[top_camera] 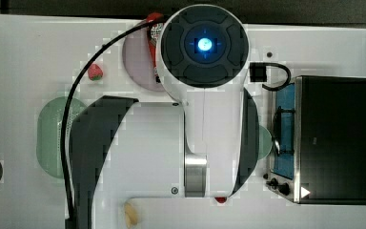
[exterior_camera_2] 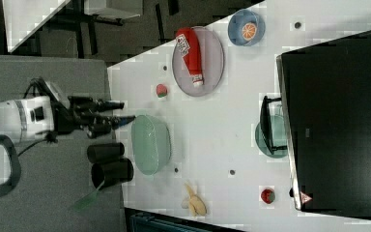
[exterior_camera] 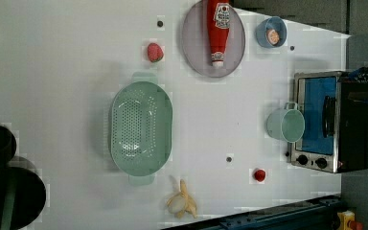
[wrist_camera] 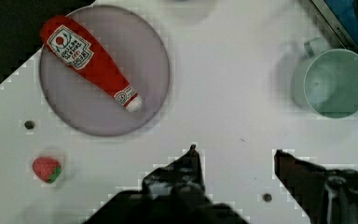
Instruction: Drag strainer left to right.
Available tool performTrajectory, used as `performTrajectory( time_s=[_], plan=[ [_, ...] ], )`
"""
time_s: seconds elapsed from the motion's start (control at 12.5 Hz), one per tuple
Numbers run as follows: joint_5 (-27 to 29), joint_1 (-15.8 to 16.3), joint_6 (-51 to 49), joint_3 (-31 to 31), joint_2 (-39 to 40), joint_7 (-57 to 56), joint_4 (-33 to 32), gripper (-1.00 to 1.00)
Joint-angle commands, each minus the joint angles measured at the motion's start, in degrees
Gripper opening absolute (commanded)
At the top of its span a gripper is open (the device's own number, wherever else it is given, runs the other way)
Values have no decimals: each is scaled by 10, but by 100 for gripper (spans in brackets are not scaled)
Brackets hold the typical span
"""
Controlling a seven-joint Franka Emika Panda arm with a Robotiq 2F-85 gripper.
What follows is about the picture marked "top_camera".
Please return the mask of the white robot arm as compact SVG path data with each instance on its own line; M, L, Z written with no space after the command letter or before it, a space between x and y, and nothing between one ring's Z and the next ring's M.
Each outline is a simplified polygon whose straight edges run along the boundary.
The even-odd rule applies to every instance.
M132 198L228 198L257 163L257 108L244 83L242 23L213 5L172 15L155 62L169 102L104 95L72 123L67 229L128 229Z

